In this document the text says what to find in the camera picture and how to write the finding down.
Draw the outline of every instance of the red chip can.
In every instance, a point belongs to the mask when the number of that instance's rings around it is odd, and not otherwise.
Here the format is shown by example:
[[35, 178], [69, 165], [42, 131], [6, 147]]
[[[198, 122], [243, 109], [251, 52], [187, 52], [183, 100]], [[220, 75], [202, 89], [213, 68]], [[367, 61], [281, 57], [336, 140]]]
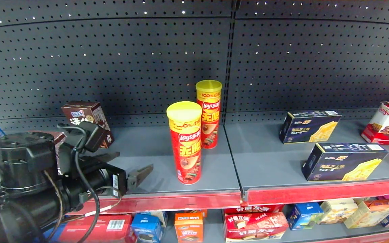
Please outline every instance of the red chip can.
[[222, 84], [216, 80], [196, 83], [198, 104], [202, 107], [202, 148], [212, 149], [218, 142]]
[[202, 108], [191, 101], [168, 107], [169, 128], [178, 180], [191, 185], [201, 178]]

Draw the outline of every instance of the brown chocolate box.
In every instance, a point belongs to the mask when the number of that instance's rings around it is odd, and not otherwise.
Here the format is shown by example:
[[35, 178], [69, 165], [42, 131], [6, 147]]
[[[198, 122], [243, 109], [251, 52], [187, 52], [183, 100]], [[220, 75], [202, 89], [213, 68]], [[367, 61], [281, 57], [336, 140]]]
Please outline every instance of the brown chocolate box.
[[100, 145], [101, 148], [109, 148], [113, 143], [114, 137], [99, 102], [70, 101], [61, 109], [73, 125], [79, 125], [81, 122], [88, 121], [108, 130], [109, 133], [106, 135], [106, 139], [103, 140], [102, 145]]

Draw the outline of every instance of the yellow lid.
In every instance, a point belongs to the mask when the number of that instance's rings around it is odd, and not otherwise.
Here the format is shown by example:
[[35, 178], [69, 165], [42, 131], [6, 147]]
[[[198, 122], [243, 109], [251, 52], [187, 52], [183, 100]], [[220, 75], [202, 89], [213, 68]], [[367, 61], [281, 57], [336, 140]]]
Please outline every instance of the yellow lid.
[[171, 104], [166, 110], [169, 119], [180, 123], [191, 122], [202, 115], [202, 107], [191, 101], [180, 101]]
[[196, 90], [201, 92], [217, 92], [221, 90], [221, 83], [216, 80], [202, 80], [196, 83]]

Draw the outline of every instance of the white label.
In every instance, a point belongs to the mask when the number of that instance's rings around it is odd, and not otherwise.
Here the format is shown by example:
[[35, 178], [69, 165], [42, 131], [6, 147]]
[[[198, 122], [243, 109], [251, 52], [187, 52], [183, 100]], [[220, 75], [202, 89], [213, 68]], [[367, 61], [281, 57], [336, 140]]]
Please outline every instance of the white label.
[[[113, 178], [113, 187], [114, 188], [118, 188], [118, 175], [112, 175], [112, 178]], [[114, 190], [114, 196], [115, 197], [118, 197], [118, 192], [116, 190]]]
[[334, 112], [334, 111], [328, 111], [326, 112], [328, 115], [338, 115], [337, 112]]
[[109, 230], [120, 230], [124, 226], [125, 220], [109, 220], [108, 227], [106, 228], [107, 231]]
[[367, 147], [371, 150], [383, 150], [383, 148], [377, 144], [367, 144]]

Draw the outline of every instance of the robotic arm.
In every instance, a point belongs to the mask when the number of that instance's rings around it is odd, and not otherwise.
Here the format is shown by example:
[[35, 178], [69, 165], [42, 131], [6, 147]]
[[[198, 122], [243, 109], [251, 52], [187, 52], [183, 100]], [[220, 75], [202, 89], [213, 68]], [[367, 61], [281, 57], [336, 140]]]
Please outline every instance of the robotic arm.
[[88, 122], [58, 127], [67, 131], [59, 153], [62, 175], [58, 174], [52, 135], [29, 132], [0, 138], [2, 243], [32, 242], [37, 234], [46, 241], [42, 229], [55, 226], [53, 222], [60, 222], [61, 215], [80, 209], [89, 200], [88, 192], [121, 197], [153, 170], [149, 165], [126, 175], [123, 169], [107, 164], [119, 153], [79, 157], [85, 150], [96, 152], [106, 130]]

